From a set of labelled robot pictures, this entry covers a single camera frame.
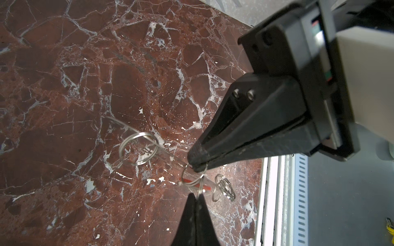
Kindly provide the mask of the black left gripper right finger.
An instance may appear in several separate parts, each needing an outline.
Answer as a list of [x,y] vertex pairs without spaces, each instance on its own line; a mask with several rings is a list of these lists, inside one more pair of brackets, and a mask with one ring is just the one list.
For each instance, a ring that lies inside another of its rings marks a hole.
[[204,195],[199,195],[195,206],[196,245],[219,246]]

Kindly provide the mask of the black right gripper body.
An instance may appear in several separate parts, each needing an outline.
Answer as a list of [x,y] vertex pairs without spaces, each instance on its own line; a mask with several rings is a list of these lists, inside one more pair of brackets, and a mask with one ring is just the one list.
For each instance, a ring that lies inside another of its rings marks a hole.
[[299,82],[320,152],[346,161],[360,149],[336,28],[327,1],[288,5],[238,39],[253,73],[291,76]]

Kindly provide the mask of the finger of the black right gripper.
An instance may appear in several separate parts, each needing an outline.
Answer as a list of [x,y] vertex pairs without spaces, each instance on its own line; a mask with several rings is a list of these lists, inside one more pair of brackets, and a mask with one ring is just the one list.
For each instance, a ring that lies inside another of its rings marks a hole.
[[313,121],[301,118],[225,153],[214,154],[196,142],[190,150],[190,164],[194,171],[202,172],[239,161],[308,154],[314,152],[320,143]]
[[189,160],[215,160],[265,139],[307,112],[299,82],[291,76],[246,73],[233,82]]

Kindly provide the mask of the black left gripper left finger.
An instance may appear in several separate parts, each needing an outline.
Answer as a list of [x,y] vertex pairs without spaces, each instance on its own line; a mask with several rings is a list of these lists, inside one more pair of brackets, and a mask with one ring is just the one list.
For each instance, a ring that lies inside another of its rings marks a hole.
[[193,193],[188,195],[181,220],[171,246],[196,246],[196,204]]

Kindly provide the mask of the key with red tag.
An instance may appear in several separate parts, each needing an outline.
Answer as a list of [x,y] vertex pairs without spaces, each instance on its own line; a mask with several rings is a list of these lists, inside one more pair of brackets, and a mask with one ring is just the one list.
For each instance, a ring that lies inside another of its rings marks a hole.
[[183,185],[186,187],[189,187],[191,189],[194,189],[196,191],[201,190],[203,193],[209,193],[213,190],[215,184],[208,179],[206,176],[203,178],[198,178],[196,180],[190,180],[190,179],[181,179],[178,181],[179,185]]

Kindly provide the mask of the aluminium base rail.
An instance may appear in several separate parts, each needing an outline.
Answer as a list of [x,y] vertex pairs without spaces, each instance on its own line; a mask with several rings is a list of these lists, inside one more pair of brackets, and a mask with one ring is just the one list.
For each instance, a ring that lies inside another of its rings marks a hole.
[[255,222],[255,246],[293,245],[294,161],[293,155],[263,159]]

